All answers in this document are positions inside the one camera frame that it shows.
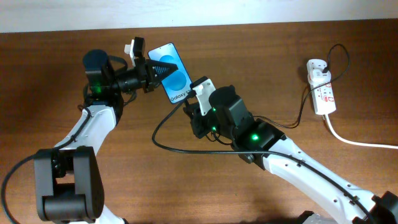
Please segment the blue screen smartphone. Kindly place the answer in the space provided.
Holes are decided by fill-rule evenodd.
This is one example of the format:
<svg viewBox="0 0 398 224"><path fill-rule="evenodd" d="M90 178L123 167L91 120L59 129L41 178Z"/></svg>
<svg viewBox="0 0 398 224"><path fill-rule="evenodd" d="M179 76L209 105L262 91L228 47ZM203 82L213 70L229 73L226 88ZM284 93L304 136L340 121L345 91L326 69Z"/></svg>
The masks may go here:
<svg viewBox="0 0 398 224"><path fill-rule="evenodd" d="M148 52L148 56L152 60L176 64L177 70L162 80L162 86L171 104L176 104L186 98L191 91L190 84L192 83L192 79L175 45L170 42L152 49Z"/></svg>

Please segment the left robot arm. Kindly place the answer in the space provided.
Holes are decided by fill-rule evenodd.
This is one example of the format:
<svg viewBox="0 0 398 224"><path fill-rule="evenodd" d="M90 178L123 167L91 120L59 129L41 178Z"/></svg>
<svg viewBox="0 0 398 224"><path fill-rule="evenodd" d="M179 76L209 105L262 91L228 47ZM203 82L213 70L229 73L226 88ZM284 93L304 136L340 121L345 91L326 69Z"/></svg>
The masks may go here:
<svg viewBox="0 0 398 224"><path fill-rule="evenodd" d="M123 58L94 49L83 57L88 78L81 117L68 135L34 156L36 207L39 218L54 223L126 223L104 204L104 188L96 155L117 126L124 93L153 91L178 67L173 63Z"/></svg>

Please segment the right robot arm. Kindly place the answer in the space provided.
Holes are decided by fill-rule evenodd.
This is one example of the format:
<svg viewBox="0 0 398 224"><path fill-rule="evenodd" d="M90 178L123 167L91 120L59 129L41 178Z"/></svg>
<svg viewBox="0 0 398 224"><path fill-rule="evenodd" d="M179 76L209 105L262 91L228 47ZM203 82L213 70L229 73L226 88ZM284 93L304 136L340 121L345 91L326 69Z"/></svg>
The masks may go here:
<svg viewBox="0 0 398 224"><path fill-rule="evenodd" d="M193 86L184 112L196 137L206 134L231 141L231 152L286 180L318 204L335 223L397 223L397 195L377 196L362 189L303 152L275 126L254 119L234 86Z"/></svg>

